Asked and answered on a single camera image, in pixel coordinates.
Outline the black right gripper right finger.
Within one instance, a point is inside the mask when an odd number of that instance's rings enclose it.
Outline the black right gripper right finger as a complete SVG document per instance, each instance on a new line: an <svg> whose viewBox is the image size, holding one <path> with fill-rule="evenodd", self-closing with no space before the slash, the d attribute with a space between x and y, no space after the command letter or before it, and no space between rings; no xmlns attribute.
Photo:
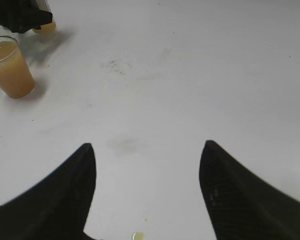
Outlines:
<svg viewBox="0 0 300 240"><path fill-rule="evenodd" d="M199 184L218 240L300 240L300 202L207 140Z"/></svg>

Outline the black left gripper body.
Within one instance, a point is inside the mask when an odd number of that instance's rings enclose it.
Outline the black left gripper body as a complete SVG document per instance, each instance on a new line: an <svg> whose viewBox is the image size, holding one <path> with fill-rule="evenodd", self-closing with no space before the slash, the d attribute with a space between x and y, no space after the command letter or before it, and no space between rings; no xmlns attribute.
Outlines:
<svg viewBox="0 0 300 240"><path fill-rule="evenodd" d="M53 22L45 0L0 0L0 26L12 33L23 34Z"/></svg>

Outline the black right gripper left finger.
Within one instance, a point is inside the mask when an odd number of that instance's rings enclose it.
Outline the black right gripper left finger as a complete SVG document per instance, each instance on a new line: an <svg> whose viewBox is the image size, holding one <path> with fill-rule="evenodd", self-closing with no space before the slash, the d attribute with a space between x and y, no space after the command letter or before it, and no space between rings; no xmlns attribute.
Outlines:
<svg viewBox="0 0 300 240"><path fill-rule="evenodd" d="M51 174L0 205L0 240L89 240L96 159L84 143Z"/></svg>

